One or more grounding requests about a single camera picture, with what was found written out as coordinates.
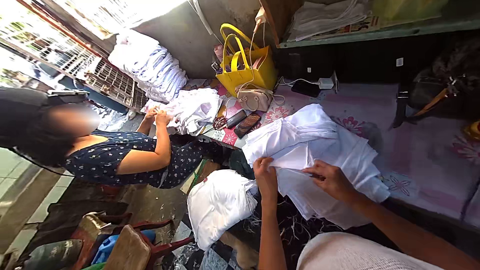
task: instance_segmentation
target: chair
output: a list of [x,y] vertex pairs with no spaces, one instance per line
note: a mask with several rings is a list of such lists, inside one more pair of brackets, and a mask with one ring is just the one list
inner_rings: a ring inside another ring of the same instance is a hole
[[142,230],[161,228],[168,224],[173,224],[173,221],[141,222],[135,226],[125,225],[110,257],[108,257],[104,270],[153,270],[158,258],[194,241],[193,237],[189,237],[170,244],[153,245],[146,236],[140,233]]
[[82,250],[77,262],[72,266],[72,270],[80,270],[90,266],[102,242],[112,234],[119,234],[131,216],[132,213],[107,216],[96,212],[84,215],[71,236],[71,239],[83,241]]

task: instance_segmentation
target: woman's arm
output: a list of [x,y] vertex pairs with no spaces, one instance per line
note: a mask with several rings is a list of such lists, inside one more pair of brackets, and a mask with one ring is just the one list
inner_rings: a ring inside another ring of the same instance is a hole
[[278,183],[274,167],[269,167],[273,158],[259,158],[253,164],[255,179],[262,194],[262,228],[258,269],[286,270],[280,230],[276,219]]
[[137,128],[137,132],[141,132],[147,136],[148,134],[150,134],[150,129],[152,128],[153,122],[155,121],[157,110],[158,110],[157,106],[148,110],[144,119],[140,123],[140,126]]
[[154,152],[130,150],[117,168],[117,174],[149,172],[162,169],[170,164],[170,137],[167,124],[171,117],[163,110],[157,112],[156,147]]
[[313,178],[317,186],[370,219],[405,254],[446,270],[480,269],[480,263],[461,250],[355,190],[339,167],[316,160],[314,167],[306,168],[303,172],[318,175],[318,178]]

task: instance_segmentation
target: yellow tote bag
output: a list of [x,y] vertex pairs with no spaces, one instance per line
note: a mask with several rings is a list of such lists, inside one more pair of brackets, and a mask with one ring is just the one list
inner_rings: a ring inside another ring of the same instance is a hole
[[[252,41],[244,33],[242,33],[233,25],[222,24],[222,26],[220,27],[220,33],[225,40],[225,44],[223,46],[222,61],[223,73],[218,74],[216,76],[217,79],[234,97],[237,97],[235,87],[250,81],[252,79],[252,76],[254,77],[254,80],[252,81],[254,85],[273,90],[273,87],[275,87],[276,83],[277,71],[275,69],[275,65],[273,64],[272,51],[270,50],[270,46],[267,46],[265,48],[259,48],[255,43],[253,43],[252,51],[245,53],[245,50],[243,49],[243,46],[238,36],[236,34],[230,34],[228,35],[228,37],[226,37],[224,33],[225,28],[233,30],[243,39],[245,39],[248,43],[252,43]],[[231,38],[235,38],[240,51],[235,51],[232,45],[229,43],[228,40]],[[233,55],[227,55],[227,47],[229,47],[230,50],[234,52]],[[255,63],[257,59],[263,58],[260,60],[261,63],[257,65],[254,69],[251,69],[248,64],[250,63],[250,54],[252,55],[252,64]],[[239,60],[243,61],[245,69],[238,70],[237,64]],[[231,72],[226,71],[226,65],[230,65]]]

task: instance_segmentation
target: smartphone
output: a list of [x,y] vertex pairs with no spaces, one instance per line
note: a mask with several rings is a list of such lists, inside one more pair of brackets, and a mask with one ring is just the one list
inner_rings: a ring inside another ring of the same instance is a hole
[[244,110],[237,112],[234,116],[230,117],[227,120],[227,128],[232,128],[236,126],[238,123],[240,123],[240,121],[245,119],[245,117],[247,117],[247,114]]
[[292,91],[312,98],[318,97],[321,89],[318,85],[299,80],[292,86]]
[[262,117],[256,112],[252,112],[245,120],[243,120],[233,132],[241,139],[247,132],[255,126]]

